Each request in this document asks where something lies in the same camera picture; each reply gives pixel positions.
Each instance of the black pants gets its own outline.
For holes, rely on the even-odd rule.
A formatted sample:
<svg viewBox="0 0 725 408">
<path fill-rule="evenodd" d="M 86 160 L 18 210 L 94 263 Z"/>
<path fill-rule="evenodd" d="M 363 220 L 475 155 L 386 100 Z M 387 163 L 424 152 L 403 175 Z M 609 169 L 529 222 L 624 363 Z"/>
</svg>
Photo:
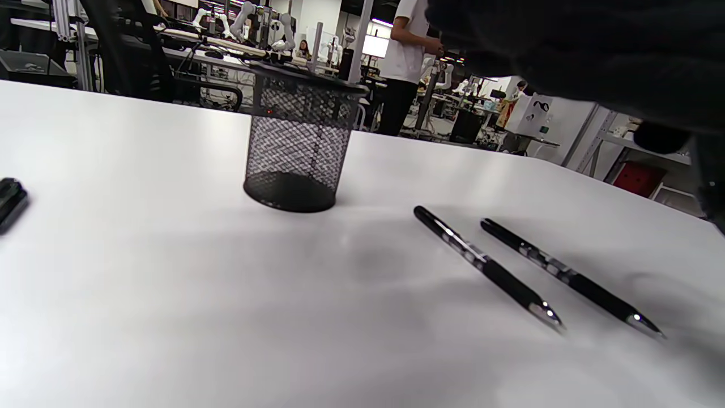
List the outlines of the black pants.
<svg viewBox="0 0 725 408">
<path fill-rule="evenodd" d="M 385 88 L 385 105 L 378 133 L 397 136 L 418 92 L 418 84 L 397 79 L 389 79 L 386 83 L 388 86 Z"/>
</svg>

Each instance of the mesh pen holder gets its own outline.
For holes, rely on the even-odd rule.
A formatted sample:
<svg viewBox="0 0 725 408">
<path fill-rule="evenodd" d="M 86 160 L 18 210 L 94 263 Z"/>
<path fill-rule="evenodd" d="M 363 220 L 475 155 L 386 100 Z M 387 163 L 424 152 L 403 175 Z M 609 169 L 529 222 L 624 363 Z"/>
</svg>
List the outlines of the mesh pen holder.
<svg viewBox="0 0 725 408">
<path fill-rule="evenodd" d="M 363 86 L 252 63 L 252 129 L 244 191 L 285 211 L 314 213 L 335 194 Z"/>
</svg>

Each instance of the person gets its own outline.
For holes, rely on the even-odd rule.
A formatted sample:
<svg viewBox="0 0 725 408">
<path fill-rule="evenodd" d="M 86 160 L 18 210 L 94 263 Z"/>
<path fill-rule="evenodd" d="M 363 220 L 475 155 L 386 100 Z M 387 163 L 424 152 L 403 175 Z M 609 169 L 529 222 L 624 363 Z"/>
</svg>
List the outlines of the person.
<svg viewBox="0 0 725 408">
<path fill-rule="evenodd" d="M 401 0 L 395 12 L 393 28 L 380 76 L 386 79 L 385 100 L 379 134 L 397 136 L 413 103 L 421 79 L 423 54 L 443 55 L 443 44 L 426 37 L 428 0 Z"/>
<path fill-rule="evenodd" d="M 297 56 L 299 58 L 305 58 L 306 60 L 310 60 L 311 55 L 310 55 L 310 50 L 307 48 L 307 40 L 302 40 L 299 42 Z"/>
<path fill-rule="evenodd" d="M 154 0 L 154 8 L 156 9 L 156 13 L 158 13 L 159 16 L 163 18 L 169 17 L 169 13 L 164 10 L 164 7 L 161 5 L 161 2 L 159 0 Z"/>
<path fill-rule="evenodd" d="M 505 100 L 511 102 L 518 101 L 518 98 L 521 97 L 523 90 L 526 89 L 527 86 L 529 86 L 529 84 L 526 81 L 519 81 L 516 84 L 516 89 L 514 89 L 511 95 L 507 96 Z"/>
<path fill-rule="evenodd" d="M 506 98 L 501 101 L 498 107 L 498 110 L 501 113 L 499 114 L 499 118 L 496 121 L 496 126 L 499 126 L 500 128 L 506 127 L 508 118 L 511 116 L 513 108 L 516 106 L 516 101 L 518 101 L 518 98 L 521 97 L 523 90 L 526 89 L 528 85 L 529 84 L 526 81 L 519 81 L 516 84 L 516 88 L 513 90 L 513 92 L 511 92 L 511 95 L 507 95 Z"/>
</svg>

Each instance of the cable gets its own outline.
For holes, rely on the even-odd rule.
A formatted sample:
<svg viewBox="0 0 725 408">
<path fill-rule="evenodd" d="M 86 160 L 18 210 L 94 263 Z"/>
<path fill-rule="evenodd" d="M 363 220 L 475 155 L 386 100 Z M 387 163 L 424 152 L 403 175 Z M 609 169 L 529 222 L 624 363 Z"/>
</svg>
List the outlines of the cable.
<svg viewBox="0 0 725 408">
<path fill-rule="evenodd" d="M 197 49 L 199 49 L 199 47 L 203 43 L 204 43 L 203 41 L 199 41 L 198 43 L 196 43 L 193 46 L 191 46 L 191 50 L 188 52 L 188 54 L 186 55 L 186 57 L 184 57 L 184 59 L 181 61 L 181 64 L 179 64 L 178 68 L 176 68 L 176 71 L 177 72 L 180 72 L 181 71 L 181 68 L 183 67 L 183 64 L 186 62 L 186 60 L 189 59 L 189 57 L 191 57 L 191 60 L 189 61 L 189 65 L 191 66 L 191 62 L 194 61 L 194 54 L 196 53 Z"/>
</svg>

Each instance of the white t-shirt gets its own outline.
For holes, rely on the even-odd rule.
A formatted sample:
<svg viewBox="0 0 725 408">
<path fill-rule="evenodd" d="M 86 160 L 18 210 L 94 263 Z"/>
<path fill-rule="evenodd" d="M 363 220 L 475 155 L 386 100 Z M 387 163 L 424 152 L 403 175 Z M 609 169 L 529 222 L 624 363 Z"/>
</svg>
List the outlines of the white t-shirt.
<svg viewBox="0 0 725 408">
<path fill-rule="evenodd" d="M 395 17 L 410 19 L 406 30 L 420 37 L 428 33 L 426 20 L 427 0 L 400 0 Z M 388 79 L 418 83 L 421 80 L 421 65 L 425 49 L 418 45 L 403 45 L 398 41 L 388 41 L 388 51 L 380 65 L 380 76 Z"/>
</svg>

